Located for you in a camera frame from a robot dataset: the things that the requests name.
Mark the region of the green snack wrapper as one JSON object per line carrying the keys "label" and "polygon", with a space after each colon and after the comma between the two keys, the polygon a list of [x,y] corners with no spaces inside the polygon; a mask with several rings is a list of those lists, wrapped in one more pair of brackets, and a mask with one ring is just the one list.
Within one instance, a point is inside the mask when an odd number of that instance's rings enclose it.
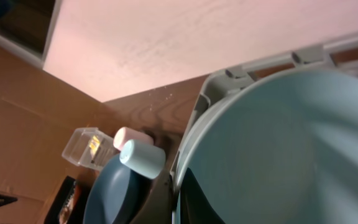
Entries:
{"label": "green snack wrapper", "polygon": [[97,136],[93,136],[88,143],[89,152],[92,157],[94,157],[99,149],[99,146],[101,144],[101,141]]}

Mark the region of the light blue plastic cup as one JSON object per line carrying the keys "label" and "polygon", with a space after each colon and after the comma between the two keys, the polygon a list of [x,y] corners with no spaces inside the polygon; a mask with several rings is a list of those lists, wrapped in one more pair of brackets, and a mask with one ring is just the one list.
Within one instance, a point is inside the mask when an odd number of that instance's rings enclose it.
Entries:
{"label": "light blue plastic cup", "polygon": [[123,146],[119,159],[134,172],[155,179],[165,166],[166,155],[159,147],[131,139]]}

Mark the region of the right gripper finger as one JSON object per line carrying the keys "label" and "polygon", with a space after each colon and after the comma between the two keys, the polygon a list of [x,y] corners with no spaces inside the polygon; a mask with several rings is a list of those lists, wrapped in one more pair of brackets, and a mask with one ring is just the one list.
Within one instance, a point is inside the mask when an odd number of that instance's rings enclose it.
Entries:
{"label": "right gripper finger", "polygon": [[187,168],[181,185],[179,203],[181,224],[224,224],[190,168]]}

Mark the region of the dark blue plate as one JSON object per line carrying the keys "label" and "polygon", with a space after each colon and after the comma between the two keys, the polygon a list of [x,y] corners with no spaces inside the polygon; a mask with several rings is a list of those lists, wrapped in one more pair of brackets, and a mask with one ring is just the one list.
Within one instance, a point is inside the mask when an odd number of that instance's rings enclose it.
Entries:
{"label": "dark blue plate", "polygon": [[140,195],[140,176],[115,155],[104,166],[89,193],[84,224],[130,223]]}

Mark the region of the light blue bowl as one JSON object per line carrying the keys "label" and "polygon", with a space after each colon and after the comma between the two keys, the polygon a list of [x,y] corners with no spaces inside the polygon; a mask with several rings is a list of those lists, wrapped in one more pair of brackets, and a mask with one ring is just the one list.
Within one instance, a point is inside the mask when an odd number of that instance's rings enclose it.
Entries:
{"label": "light blue bowl", "polygon": [[358,223],[357,77],[276,74],[213,109],[181,184],[190,168],[224,223]]}

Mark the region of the white plastic cup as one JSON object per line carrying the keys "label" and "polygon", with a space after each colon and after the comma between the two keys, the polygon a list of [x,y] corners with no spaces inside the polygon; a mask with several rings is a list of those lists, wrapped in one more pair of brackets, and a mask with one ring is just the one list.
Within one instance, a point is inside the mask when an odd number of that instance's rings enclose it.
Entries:
{"label": "white plastic cup", "polygon": [[119,151],[121,151],[125,143],[131,139],[135,139],[151,145],[154,144],[154,139],[148,134],[136,131],[135,129],[131,129],[128,127],[122,127],[116,132],[115,136],[113,137],[113,146]]}

